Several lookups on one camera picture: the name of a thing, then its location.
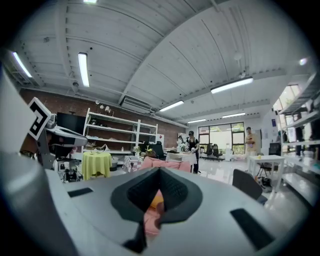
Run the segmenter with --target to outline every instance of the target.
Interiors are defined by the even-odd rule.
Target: person
[[[245,152],[246,156],[256,156],[256,136],[251,133],[251,127],[246,128],[247,136],[245,137]]]
[[[195,138],[195,133],[191,130],[189,131],[189,139],[186,140],[188,142],[188,149],[192,151],[194,149],[196,163],[193,165],[193,173],[197,174],[199,170],[199,141]]]

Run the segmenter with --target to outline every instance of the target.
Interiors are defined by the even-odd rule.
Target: brick wall
[[[88,108],[92,112],[106,114],[104,110],[100,112],[100,109],[97,108],[97,105],[88,100],[82,100],[77,99],[73,97],[68,96],[62,96],[59,94],[53,94],[48,92],[42,92],[42,91],[36,91],[36,90],[28,90],[28,89],[21,89],[20,91],[21,97],[24,99],[24,101],[28,104],[33,97],[37,97],[52,113],[65,113],[65,114],[71,114],[71,112],[74,112],[74,115],[85,117],[88,111]],[[147,117],[144,115],[135,114],[133,112],[125,111],[121,108],[111,107],[111,109],[114,111],[114,117],[132,120],[132,121],[138,121],[138,119],[141,120],[142,123],[149,124],[149,125],[156,125],[158,124],[158,134],[164,135],[164,147],[170,148],[170,147],[176,147],[177,146],[177,133],[185,133],[186,129],[162,122],[160,120]],[[116,122],[110,122],[110,121],[100,121],[100,123],[103,123],[107,125],[108,127],[112,128],[118,128],[123,130],[129,130],[132,131],[132,126],[123,124],[123,123],[116,123]],[[143,128],[140,129],[141,132],[147,132],[147,130],[144,130]],[[117,140],[122,141],[131,141],[131,134],[130,133],[123,133],[123,132],[112,132],[112,131],[104,131],[104,130],[96,130],[96,129],[89,129],[89,135],[92,136],[98,136],[105,139],[114,138]],[[140,140],[146,140],[146,136],[140,136]],[[102,146],[104,144],[103,141],[96,141],[97,146]],[[125,143],[116,143],[116,142],[108,142],[107,146],[112,150],[120,150],[121,147],[124,148],[124,150],[130,150],[130,144]]]

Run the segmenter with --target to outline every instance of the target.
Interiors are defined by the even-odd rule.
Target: pink cloth
[[[188,173],[190,172],[189,162],[167,162],[146,156],[139,170],[150,167],[168,167]],[[162,196],[160,190],[158,190],[156,196]],[[149,207],[148,210],[146,210],[146,212],[144,213],[144,230],[146,235],[156,236],[159,233],[157,222],[161,214],[163,214],[164,212],[165,205],[163,202],[158,203],[156,209]]]

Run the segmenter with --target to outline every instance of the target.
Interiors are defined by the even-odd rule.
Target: black shirt
[[[193,138],[193,141],[190,141],[190,138],[188,138],[186,140],[186,142],[189,143],[189,150],[191,151],[192,148],[196,148],[197,147],[197,144],[199,143],[199,141],[195,138]]]

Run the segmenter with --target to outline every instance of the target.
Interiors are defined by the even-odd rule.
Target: shelving unit
[[[96,120],[105,120],[109,122],[114,123],[121,123],[125,125],[131,126],[131,130],[128,129],[118,129],[113,127],[106,127],[106,126],[100,126],[100,125],[94,125],[90,124],[91,119]],[[141,128],[149,129],[150,133],[140,132]],[[89,129],[96,129],[106,132],[113,132],[113,133],[125,133],[125,134],[132,134],[131,140],[118,140],[113,138],[103,138],[103,137],[96,137],[96,136],[90,136],[88,135]],[[149,136],[149,143],[155,144],[156,143],[156,137],[158,132],[158,124],[157,125],[151,125],[148,123],[142,123],[141,120],[132,121],[127,120],[115,116],[95,113],[90,111],[90,108],[87,110],[86,118],[85,118],[85,124],[83,128],[83,135],[86,136],[88,140],[92,141],[103,141],[103,142],[112,142],[112,143],[119,143],[119,144],[131,144],[131,149],[133,149],[134,146],[138,146],[139,144],[143,144],[142,142],[139,142],[140,136]],[[82,153],[83,152],[89,152],[90,149],[86,149],[84,146],[82,147]],[[132,152],[130,150],[107,150],[106,152],[109,152],[110,154],[117,154],[117,155],[129,155]]]
[[[306,87],[303,91],[297,95],[293,101],[285,107],[282,111],[279,112],[279,115],[284,114],[285,116],[294,116],[295,114],[306,111],[305,105],[308,100],[313,99],[319,93],[320,77],[318,73],[315,73],[310,76],[307,81]],[[288,124],[283,129],[289,128],[298,128],[304,126],[312,121],[315,121],[320,118],[319,110],[314,110],[313,112],[308,113],[306,116],[294,121],[291,124]],[[284,142],[283,134],[281,133],[281,147],[284,146],[310,146],[310,145],[320,145],[320,140],[306,140],[306,141],[297,141],[297,142]],[[276,188],[279,187],[281,179],[284,180],[288,185],[290,185],[294,190],[296,190],[310,205],[314,206],[317,199],[318,193],[320,192],[320,187],[316,185],[318,183],[318,175],[320,175],[320,161],[312,159],[305,156],[297,155],[283,155],[285,158],[285,164],[288,168],[296,167],[302,168],[301,175],[296,172],[283,173],[280,172]]]

